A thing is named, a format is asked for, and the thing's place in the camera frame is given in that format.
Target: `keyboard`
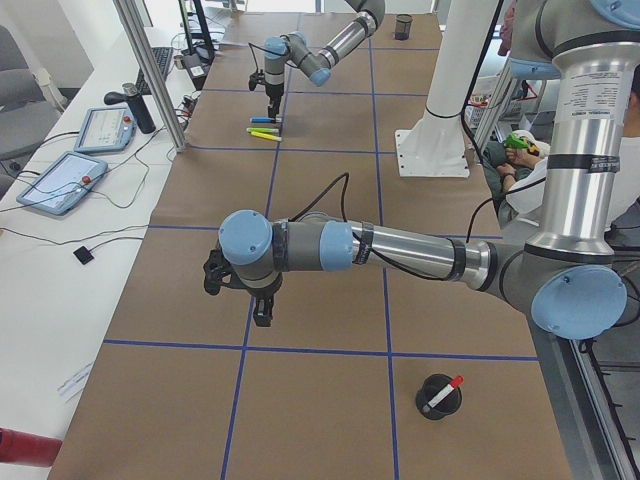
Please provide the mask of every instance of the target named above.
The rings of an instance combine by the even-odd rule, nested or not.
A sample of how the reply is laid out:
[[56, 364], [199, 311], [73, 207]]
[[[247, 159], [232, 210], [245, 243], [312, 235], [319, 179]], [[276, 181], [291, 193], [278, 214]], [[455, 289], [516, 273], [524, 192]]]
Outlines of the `keyboard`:
[[[153, 56], [156, 58], [156, 63], [158, 64], [158, 68], [160, 68], [162, 79], [166, 80], [167, 76], [169, 75], [169, 70], [171, 70], [171, 62], [173, 62], [173, 48], [152, 47], [151, 51], [153, 52]], [[138, 70], [136, 88], [140, 93], [142, 93], [142, 95], [151, 95], [149, 84], [144, 79], [144, 73], [142, 73], [142, 70]]]

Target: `blue marker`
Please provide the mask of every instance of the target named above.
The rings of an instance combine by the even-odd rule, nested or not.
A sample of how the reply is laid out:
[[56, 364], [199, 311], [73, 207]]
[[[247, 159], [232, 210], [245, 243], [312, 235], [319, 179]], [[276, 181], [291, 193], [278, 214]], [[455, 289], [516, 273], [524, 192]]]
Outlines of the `blue marker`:
[[251, 123], [282, 123], [282, 118], [251, 117]]

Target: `blue joint cap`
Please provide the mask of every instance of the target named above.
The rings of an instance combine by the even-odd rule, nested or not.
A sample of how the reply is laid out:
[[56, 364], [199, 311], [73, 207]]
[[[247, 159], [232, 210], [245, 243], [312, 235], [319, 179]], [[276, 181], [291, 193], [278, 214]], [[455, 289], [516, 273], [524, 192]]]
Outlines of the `blue joint cap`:
[[552, 80], [560, 78], [560, 71], [551, 63], [511, 58], [511, 75], [527, 80]]
[[320, 234], [320, 265], [326, 272], [348, 270], [353, 253], [351, 225], [329, 221]]
[[627, 288], [613, 270], [581, 265], [545, 283], [533, 299], [531, 317], [547, 332], [583, 340], [613, 326], [626, 305]]
[[295, 35], [300, 40], [302, 40], [302, 43], [304, 43], [305, 45], [307, 44], [307, 37], [305, 36], [304, 33], [299, 32], [298, 30], [296, 30], [295, 32], [291, 32], [290, 35]]
[[591, 0], [591, 5], [611, 23], [632, 30], [640, 30], [638, 0]]
[[327, 80], [331, 78], [331, 70], [328, 68], [321, 68], [311, 74], [309, 80], [313, 82], [316, 87], [321, 87]]
[[271, 246], [269, 220], [253, 210], [238, 210], [224, 219], [218, 239], [222, 253], [232, 265], [249, 265], [262, 258]]
[[264, 56], [269, 60], [277, 60], [287, 53], [287, 44], [283, 38], [269, 37], [264, 42], [264, 49], [267, 50]]

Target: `white shirt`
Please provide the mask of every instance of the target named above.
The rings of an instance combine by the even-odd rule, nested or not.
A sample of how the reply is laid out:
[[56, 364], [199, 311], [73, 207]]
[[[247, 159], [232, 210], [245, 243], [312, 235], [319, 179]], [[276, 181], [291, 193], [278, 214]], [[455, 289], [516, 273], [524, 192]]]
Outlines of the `white shirt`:
[[[516, 182], [511, 190], [526, 187], [533, 182], [546, 177], [547, 159], [540, 160], [534, 167], [531, 174]], [[507, 195], [507, 202], [518, 213], [529, 213], [542, 205], [542, 195], [544, 193], [544, 182], [535, 187], [528, 188], [522, 192]], [[613, 190], [609, 203], [609, 213], [607, 214], [607, 227], [633, 205], [633, 202], [640, 197], [640, 137], [622, 137], [620, 144], [620, 171], [616, 173], [613, 180]]]

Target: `black cup on table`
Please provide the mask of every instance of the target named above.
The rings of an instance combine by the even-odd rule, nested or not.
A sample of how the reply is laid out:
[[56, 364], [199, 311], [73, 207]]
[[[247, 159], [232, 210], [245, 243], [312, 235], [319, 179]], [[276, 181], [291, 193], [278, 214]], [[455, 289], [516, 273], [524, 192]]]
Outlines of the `black cup on table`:
[[435, 373], [424, 381], [422, 388], [416, 393], [416, 407], [425, 418], [429, 420], [441, 420], [447, 415], [458, 411], [460, 405], [462, 405], [462, 392], [460, 391], [460, 387], [455, 388], [435, 407], [429, 408], [427, 405], [451, 380], [453, 379], [444, 373]]
[[396, 15], [396, 30], [393, 34], [393, 38], [396, 40], [406, 40], [409, 38], [412, 21], [413, 17], [411, 15], [406, 15], [404, 13]]

